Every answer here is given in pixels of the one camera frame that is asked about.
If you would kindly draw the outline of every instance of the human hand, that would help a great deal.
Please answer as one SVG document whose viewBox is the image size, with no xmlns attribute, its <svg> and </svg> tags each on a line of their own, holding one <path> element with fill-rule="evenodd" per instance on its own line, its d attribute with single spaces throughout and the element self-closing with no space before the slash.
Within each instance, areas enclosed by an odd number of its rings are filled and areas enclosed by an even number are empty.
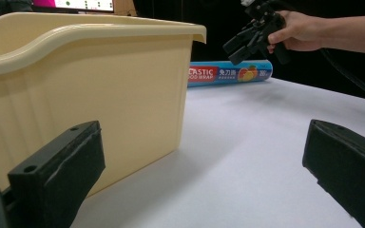
<svg viewBox="0 0 365 228">
<path fill-rule="evenodd" d="M 279 11 L 285 19 L 285 27 L 268 36 L 269 53 L 273 53 L 277 43 L 283 42 L 287 49 L 312 51 L 322 48 L 318 40 L 318 24 L 322 18 L 308 16 L 295 11 Z"/>
</svg>

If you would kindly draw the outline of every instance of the plastic storage bin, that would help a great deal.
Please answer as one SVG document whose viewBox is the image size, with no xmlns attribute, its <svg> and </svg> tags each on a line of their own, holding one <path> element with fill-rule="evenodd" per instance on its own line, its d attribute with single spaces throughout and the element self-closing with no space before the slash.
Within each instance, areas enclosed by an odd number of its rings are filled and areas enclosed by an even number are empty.
<svg viewBox="0 0 365 228">
<path fill-rule="evenodd" d="M 0 17 L 0 188 L 71 126 L 98 120 L 106 170 L 90 195 L 180 143 L 192 42 L 205 27 L 112 15 Z"/>
</svg>

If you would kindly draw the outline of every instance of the black background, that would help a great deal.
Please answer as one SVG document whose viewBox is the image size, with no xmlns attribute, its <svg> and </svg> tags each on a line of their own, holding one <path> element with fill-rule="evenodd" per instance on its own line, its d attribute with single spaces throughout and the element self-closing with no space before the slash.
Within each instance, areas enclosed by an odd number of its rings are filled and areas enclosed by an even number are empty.
<svg viewBox="0 0 365 228">
<path fill-rule="evenodd" d="M 365 15 L 365 0 L 286 0 L 297 11 L 320 17 Z M 194 42 L 192 61 L 228 60 L 222 45 L 250 18 L 240 0 L 134 0 L 139 16 L 204 25 L 207 44 Z M 365 98 L 365 92 L 335 70 L 320 51 L 289 51 L 292 61 L 281 65 L 274 55 L 274 78 L 321 87 Z M 365 83 L 365 54 L 330 50 L 334 59 Z M 264 59 L 260 54 L 251 59 Z"/>
</svg>

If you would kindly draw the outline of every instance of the monitor screen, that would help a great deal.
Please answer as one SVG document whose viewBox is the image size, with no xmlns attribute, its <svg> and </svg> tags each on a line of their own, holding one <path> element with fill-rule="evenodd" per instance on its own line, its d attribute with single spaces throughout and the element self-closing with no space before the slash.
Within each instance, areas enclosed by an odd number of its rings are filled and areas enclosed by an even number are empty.
<svg viewBox="0 0 365 228">
<path fill-rule="evenodd" d="M 114 12 L 112 0 L 33 0 L 39 9 Z"/>
</svg>

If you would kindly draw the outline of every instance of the white tabletop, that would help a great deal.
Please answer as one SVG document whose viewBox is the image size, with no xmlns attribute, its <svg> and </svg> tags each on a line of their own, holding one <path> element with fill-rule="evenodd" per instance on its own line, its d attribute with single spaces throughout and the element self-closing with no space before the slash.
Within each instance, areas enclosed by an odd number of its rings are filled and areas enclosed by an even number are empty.
<svg viewBox="0 0 365 228">
<path fill-rule="evenodd" d="M 312 119 L 365 137 L 365 99 L 273 78 L 189 88 L 180 148 L 86 199 L 72 227 L 360 227 L 302 167 Z"/>
</svg>

